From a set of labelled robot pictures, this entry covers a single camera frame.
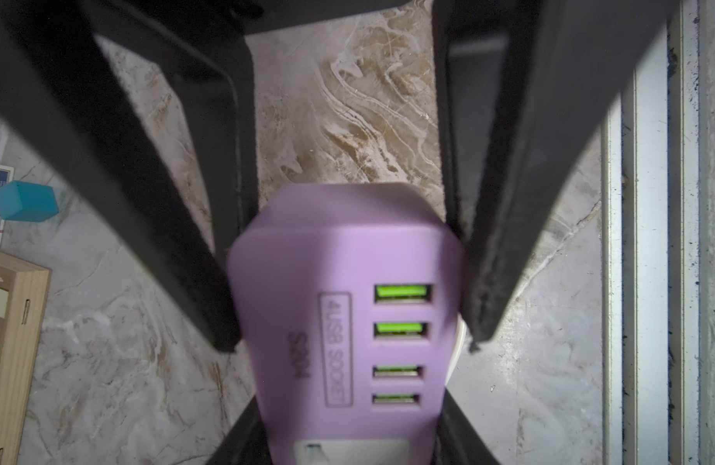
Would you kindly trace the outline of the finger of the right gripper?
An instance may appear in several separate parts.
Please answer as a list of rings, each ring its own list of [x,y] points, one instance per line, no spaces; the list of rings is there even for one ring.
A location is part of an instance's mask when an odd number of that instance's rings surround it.
[[[272,465],[266,430],[256,397],[235,422],[206,465]]]
[[[433,465],[499,465],[475,428],[467,419],[450,391],[444,395],[443,408],[438,421]]]

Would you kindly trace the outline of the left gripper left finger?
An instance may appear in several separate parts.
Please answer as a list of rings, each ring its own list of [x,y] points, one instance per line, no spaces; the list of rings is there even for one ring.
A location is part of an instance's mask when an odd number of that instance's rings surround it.
[[[212,215],[206,241],[97,44],[157,64]],[[219,1],[0,1],[0,116],[124,240],[218,351],[241,330],[227,250],[258,212],[254,67]]]

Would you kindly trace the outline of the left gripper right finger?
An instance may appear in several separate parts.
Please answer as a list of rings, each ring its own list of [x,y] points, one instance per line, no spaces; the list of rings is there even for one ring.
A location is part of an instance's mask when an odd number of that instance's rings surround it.
[[[582,150],[674,1],[437,1],[446,220],[463,242],[459,307],[500,325]]]

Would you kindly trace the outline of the purple power strip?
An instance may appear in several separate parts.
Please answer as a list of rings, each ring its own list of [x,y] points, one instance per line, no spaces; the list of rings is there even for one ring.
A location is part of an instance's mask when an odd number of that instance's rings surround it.
[[[462,258],[409,184],[298,184],[269,201],[227,274],[274,463],[431,461]]]

